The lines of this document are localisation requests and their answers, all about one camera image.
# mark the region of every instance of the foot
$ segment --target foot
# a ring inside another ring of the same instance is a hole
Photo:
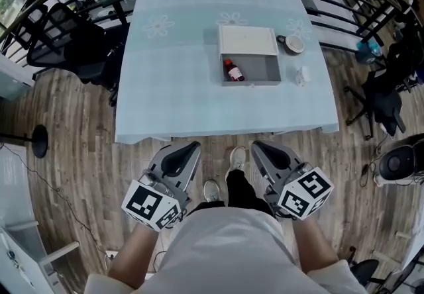
[[[207,180],[203,186],[203,196],[207,202],[220,201],[219,198],[219,187],[213,180]]]
[[[225,174],[227,179],[229,172],[232,170],[241,170],[244,172],[244,163],[246,162],[246,150],[242,146],[233,149],[230,155],[230,168]]]

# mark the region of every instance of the bottle label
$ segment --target bottle label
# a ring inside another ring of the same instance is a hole
[[[233,69],[229,70],[228,74],[230,75],[233,81],[237,81],[240,77],[243,76],[237,67],[234,67]]]

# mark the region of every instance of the white container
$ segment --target white container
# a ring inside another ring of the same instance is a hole
[[[244,76],[231,81],[224,60],[230,59]],[[219,26],[219,69],[225,86],[277,85],[281,82],[274,29],[253,26]]]

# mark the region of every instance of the light blue tablecloth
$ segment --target light blue tablecloth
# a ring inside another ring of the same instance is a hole
[[[277,86],[223,87],[218,25],[297,34],[305,52],[278,57]],[[311,81],[295,84],[307,66]],[[339,129],[324,57],[300,0],[137,0],[125,47],[116,141],[146,137]]]

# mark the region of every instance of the cable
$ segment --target cable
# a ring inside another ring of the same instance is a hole
[[[381,145],[384,143],[384,141],[386,141],[386,138],[387,138],[388,136],[389,136],[389,134],[388,134],[388,133],[386,133],[385,137],[383,137],[383,139],[380,141],[380,143],[379,143],[379,144],[377,144],[377,146],[375,147],[375,149],[374,149],[374,151],[372,152],[372,155],[371,155],[371,162],[370,162],[369,164],[366,164],[366,165],[364,165],[364,166],[362,167],[362,171],[361,171],[360,178],[359,178],[359,186],[360,186],[361,188],[366,187],[366,185],[367,185],[367,183],[368,183],[368,176],[369,176],[369,173],[370,173],[370,168],[371,168],[371,166],[374,166],[374,170],[375,170],[375,167],[376,167],[375,161],[376,161],[376,160],[378,160],[378,158],[379,158],[379,157],[377,157],[376,155],[378,155],[378,150],[379,150],[379,148],[380,148],[380,147],[381,147]],[[362,178],[363,178],[365,175],[366,175],[365,183],[361,183]]]
[[[66,202],[66,204],[68,205],[68,207],[69,207],[69,210],[70,210],[70,212],[71,212],[71,214],[72,214],[72,216],[74,217],[74,220],[76,221],[76,222],[78,222],[81,226],[83,226],[84,228],[85,228],[85,230],[86,231],[88,231],[89,233],[90,233],[90,235],[91,235],[91,237],[92,237],[92,239],[93,239],[93,241],[94,241],[94,244],[95,244],[95,247],[97,248],[97,250],[99,250],[99,252],[101,252],[101,253],[103,253],[105,256],[107,256],[107,254],[106,254],[106,252],[104,251],[104,250],[102,250],[100,247],[99,247],[99,245],[98,245],[98,243],[97,243],[97,240],[95,239],[95,237],[94,237],[94,234],[93,234],[93,231],[89,228],[89,227],[87,227],[83,222],[81,222],[78,218],[77,218],[77,216],[76,216],[76,214],[75,214],[75,212],[74,212],[74,210],[72,209],[72,204],[70,203],[70,201],[67,199],[67,198],[65,198],[62,194],[60,194],[60,188],[54,188],[54,187],[52,187],[48,182],[47,182],[47,180],[46,179],[44,179],[36,170],[32,170],[32,169],[30,169],[24,162],[23,162],[23,160],[22,160],[22,158],[18,155],[18,154],[16,154],[14,151],[12,151],[8,146],[6,146],[5,145],[5,143],[4,142],[2,142],[2,145],[0,146],[0,150],[2,150],[3,149],[3,147],[4,148],[6,148],[8,151],[10,151],[10,153],[12,153],[13,155],[16,155],[18,158],[19,158],[19,160],[22,162],[22,164],[25,166],[25,168],[29,171],[29,172],[32,172],[32,173],[35,173],[46,185],[47,185],[47,187],[49,187],[51,190],[53,190],[54,192],[56,192],[56,194],[62,199],[62,200],[64,200],[65,202]]]
[[[106,259],[108,258],[108,256],[107,256],[107,254],[105,254],[105,259],[104,259],[104,261],[105,261],[105,269],[107,269],[107,262],[106,262]]]
[[[406,185],[401,185],[400,183],[398,183],[398,181],[397,180],[395,180],[395,183],[396,183],[396,185],[400,185],[401,187],[406,187],[406,186],[408,186],[408,185],[411,185],[412,183],[415,183],[415,184],[423,184],[423,182],[424,182],[424,174],[423,174],[423,172],[422,171],[420,171],[420,172],[418,172],[418,173],[414,173],[413,175],[412,175],[412,180],[411,180],[411,182],[409,182],[408,184],[406,184]]]
[[[167,225],[166,225],[166,229],[173,229],[177,224],[180,224],[183,221],[183,218],[185,217],[185,215],[187,214],[187,209],[184,208],[183,211],[174,219],[172,219]]]
[[[157,273],[156,266],[155,266],[156,259],[158,258],[159,254],[162,254],[162,253],[166,253],[166,250],[163,250],[163,251],[157,253],[157,255],[154,257],[154,260],[153,260],[153,270],[154,270],[155,273]]]

